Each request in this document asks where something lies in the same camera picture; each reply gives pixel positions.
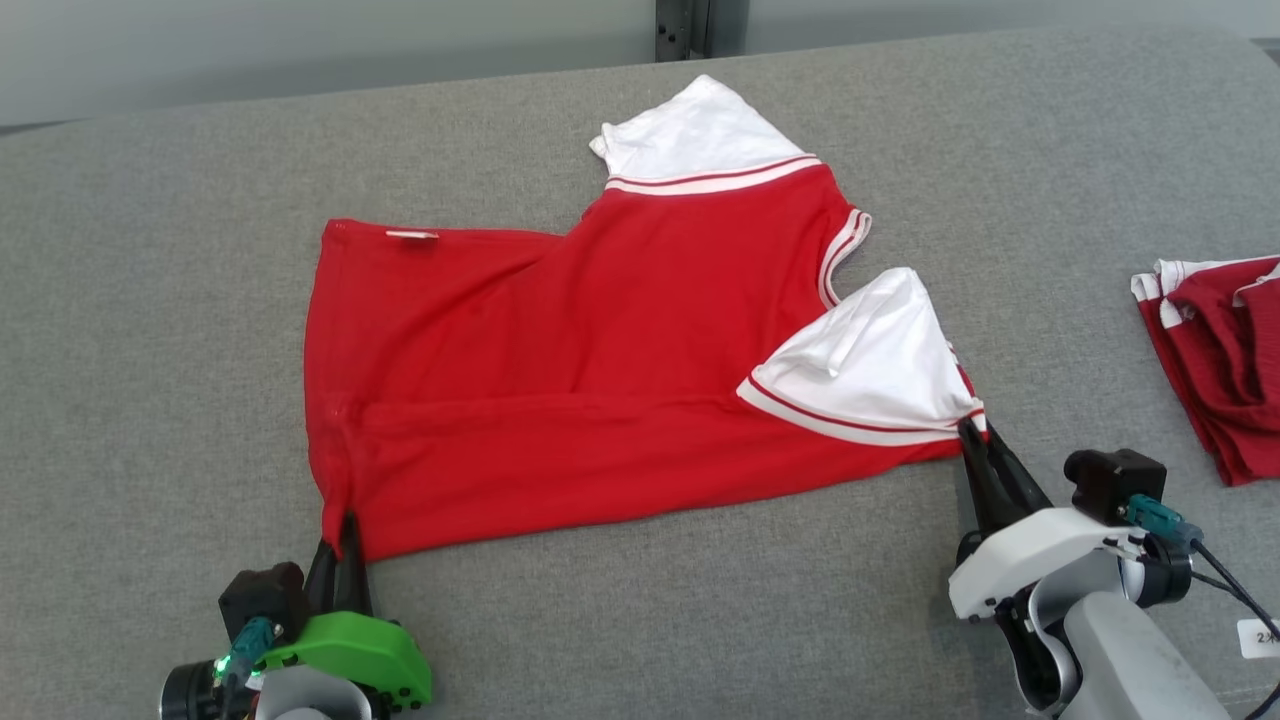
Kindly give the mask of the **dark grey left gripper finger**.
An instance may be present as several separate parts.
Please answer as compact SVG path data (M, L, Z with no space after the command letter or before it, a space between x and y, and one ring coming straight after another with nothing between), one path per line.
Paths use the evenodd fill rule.
M328 542L320 539L305 578L305 594L312 615L333 611L337 570L337 552Z
M358 519L347 512L340 528L335 570L335 610L372 616L372 594Z

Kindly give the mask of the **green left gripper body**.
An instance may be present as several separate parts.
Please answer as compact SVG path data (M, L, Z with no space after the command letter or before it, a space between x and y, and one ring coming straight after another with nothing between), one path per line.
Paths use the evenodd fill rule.
M262 661L259 714L407 714L433 702L433 671L416 641L379 618L314 616Z

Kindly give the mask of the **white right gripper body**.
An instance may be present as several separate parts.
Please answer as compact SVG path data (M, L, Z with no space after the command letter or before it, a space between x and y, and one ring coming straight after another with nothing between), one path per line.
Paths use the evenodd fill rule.
M987 619L995 606L1096 550L1134 559L1148 530L1110 527L1075 507L1043 509L997 530L956 568L948 597L956 618Z

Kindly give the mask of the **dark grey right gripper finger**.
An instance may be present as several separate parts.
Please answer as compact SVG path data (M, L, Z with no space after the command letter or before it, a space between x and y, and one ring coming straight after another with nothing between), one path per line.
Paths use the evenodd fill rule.
M986 437L973 419L957 425L978 532L992 536L1011 523L1011 505L1004 483L989 462Z
M1001 436L987 436L986 465L986 515L991 521L1020 521L1053 506Z

